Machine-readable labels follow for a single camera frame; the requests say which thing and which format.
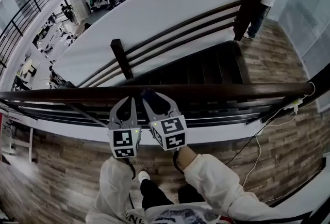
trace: wooden floor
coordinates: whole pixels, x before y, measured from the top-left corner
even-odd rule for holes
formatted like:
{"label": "wooden floor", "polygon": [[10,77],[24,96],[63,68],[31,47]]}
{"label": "wooden floor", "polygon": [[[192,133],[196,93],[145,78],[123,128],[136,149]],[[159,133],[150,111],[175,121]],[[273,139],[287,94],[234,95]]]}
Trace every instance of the wooden floor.
{"label": "wooden floor", "polygon": [[[297,55],[283,31],[265,21],[259,36],[242,40],[253,83],[304,82],[306,77]],[[277,123],[289,121],[283,118]],[[315,104],[299,111],[296,120],[267,127],[259,136],[262,154],[250,174],[245,190],[261,201],[282,196],[309,179],[321,167],[323,150],[330,141],[330,114],[320,115]],[[211,153],[226,162],[247,140],[193,146],[199,153]],[[99,143],[36,132],[34,155],[38,162],[28,163],[27,151],[17,148],[8,157],[11,166],[0,164],[1,209],[20,223],[81,223],[98,191],[102,163],[111,156],[107,143]],[[258,156],[253,140],[229,166],[243,182]],[[133,160],[138,172],[145,169],[174,202],[176,191],[185,181],[172,166],[171,152],[160,147],[139,148]],[[141,206],[139,183],[134,180],[131,197]]]}

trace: black pants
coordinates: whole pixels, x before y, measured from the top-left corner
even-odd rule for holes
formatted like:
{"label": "black pants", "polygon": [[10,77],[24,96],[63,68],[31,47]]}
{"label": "black pants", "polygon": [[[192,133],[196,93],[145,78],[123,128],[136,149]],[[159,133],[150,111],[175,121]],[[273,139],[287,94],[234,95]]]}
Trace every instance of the black pants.
{"label": "black pants", "polygon": [[251,26],[247,30],[247,33],[251,38],[254,38],[256,36],[268,9],[268,6],[265,6],[261,3],[259,4],[254,16],[251,19]]}
{"label": "black pants", "polygon": [[[153,206],[174,204],[166,197],[164,192],[150,180],[144,179],[141,183],[140,190],[143,195],[142,207],[144,210]],[[189,184],[178,190],[178,196],[180,204],[204,201],[203,197],[197,192],[197,190]]]}

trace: black cable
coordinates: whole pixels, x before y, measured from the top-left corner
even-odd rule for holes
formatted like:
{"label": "black cable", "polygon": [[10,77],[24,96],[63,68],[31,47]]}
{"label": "black cable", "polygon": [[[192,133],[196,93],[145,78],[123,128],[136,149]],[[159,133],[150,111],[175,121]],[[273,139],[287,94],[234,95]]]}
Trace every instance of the black cable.
{"label": "black cable", "polygon": [[182,173],[183,175],[185,174],[177,165],[176,163],[176,159],[179,156],[179,150],[176,150],[173,154],[173,165],[176,168],[176,170],[178,170],[180,173]]}
{"label": "black cable", "polygon": [[129,193],[129,192],[128,192],[128,198],[129,198],[130,205],[131,205],[132,209],[135,209],[135,207],[134,207],[134,205],[133,205],[132,198],[130,198],[130,193]]}
{"label": "black cable", "polygon": [[132,170],[133,172],[133,177],[132,177],[132,180],[135,178],[136,176],[136,173],[135,173],[135,168],[133,166],[133,164],[130,162],[130,160],[128,158],[123,158],[123,161],[130,167],[130,169]]}
{"label": "black cable", "polygon": [[[260,129],[260,131],[262,131],[262,130],[267,126],[267,124],[269,124],[269,122],[267,122],[267,123],[266,123],[266,124]],[[260,131],[258,131],[256,134],[254,134],[254,135],[249,139],[249,141],[244,145],[244,147],[243,147],[238,153],[236,153],[236,154],[234,155],[234,157],[230,159],[229,162],[225,163],[225,165],[229,164],[233,159],[235,159],[235,157],[236,157],[238,154],[240,154],[241,151],[243,151],[244,148],[245,148],[246,146],[248,146],[248,144],[251,142],[251,140],[252,140],[255,136],[257,136],[258,133],[259,133]]]}
{"label": "black cable", "polygon": [[[132,180],[133,180],[135,178],[135,176],[136,176],[135,168],[134,168],[133,164],[130,162],[130,160],[128,158],[123,158],[123,160],[130,167],[130,169],[132,170],[132,172],[133,172]],[[129,198],[129,201],[130,201],[130,205],[132,206],[132,209],[135,209],[135,207],[133,205],[132,198],[130,197],[130,193],[129,192],[128,192],[128,198]]]}

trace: white sneaker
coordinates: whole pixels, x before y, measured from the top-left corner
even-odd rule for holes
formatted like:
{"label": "white sneaker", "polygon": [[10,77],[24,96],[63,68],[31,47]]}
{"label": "white sneaker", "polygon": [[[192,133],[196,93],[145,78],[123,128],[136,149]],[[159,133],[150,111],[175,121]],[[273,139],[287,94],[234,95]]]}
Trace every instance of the white sneaker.
{"label": "white sneaker", "polygon": [[247,32],[247,31],[244,33],[243,37],[245,37],[245,38],[247,38],[247,39],[253,39],[253,38],[251,38],[251,37],[248,35],[248,32]]}
{"label": "white sneaker", "polygon": [[150,180],[150,175],[146,171],[139,172],[139,182],[142,183],[144,179]]}

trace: white sleeve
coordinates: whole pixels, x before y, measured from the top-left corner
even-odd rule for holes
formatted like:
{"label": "white sleeve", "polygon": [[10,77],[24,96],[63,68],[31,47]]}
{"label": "white sleeve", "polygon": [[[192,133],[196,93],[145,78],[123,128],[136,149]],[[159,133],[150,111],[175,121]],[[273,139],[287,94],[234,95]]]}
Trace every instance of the white sleeve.
{"label": "white sleeve", "polygon": [[219,214],[245,221],[283,218],[255,194],[244,192],[238,175],[212,155],[199,154],[184,173],[187,182]]}
{"label": "white sleeve", "polygon": [[111,157],[101,167],[100,190],[86,223],[125,223],[126,201],[133,173],[127,164]]}

